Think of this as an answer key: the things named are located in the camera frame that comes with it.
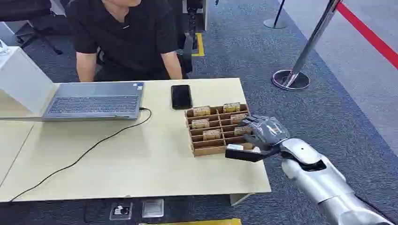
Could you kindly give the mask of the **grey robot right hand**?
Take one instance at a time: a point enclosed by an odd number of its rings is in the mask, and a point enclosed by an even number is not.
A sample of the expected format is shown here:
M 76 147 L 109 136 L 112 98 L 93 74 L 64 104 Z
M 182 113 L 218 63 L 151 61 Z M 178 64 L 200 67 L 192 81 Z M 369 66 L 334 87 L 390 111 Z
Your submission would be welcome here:
M 291 137 L 287 128 L 275 117 L 254 114 L 243 118 L 240 125 L 251 129 L 252 134 L 244 134 L 244 138 L 261 151 L 270 151 Z

